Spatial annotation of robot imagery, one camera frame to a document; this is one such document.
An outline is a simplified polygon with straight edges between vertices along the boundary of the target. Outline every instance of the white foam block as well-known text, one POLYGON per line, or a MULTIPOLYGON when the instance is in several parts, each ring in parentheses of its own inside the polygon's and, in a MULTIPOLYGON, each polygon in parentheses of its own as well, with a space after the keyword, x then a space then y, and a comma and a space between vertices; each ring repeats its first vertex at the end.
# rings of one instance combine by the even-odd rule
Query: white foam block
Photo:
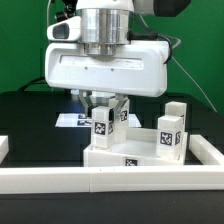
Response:
POLYGON ((88 168, 2 168, 0 194, 89 192, 88 168))
POLYGON ((221 166, 104 167, 90 172, 90 192, 224 188, 221 166))
POLYGON ((204 165, 224 165, 224 156, 201 135, 191 135, 189 149, 204 165))
POLYGON ((165 115, 158 119, 157 155, 179 159, 183 139, 183 119, 165 115))

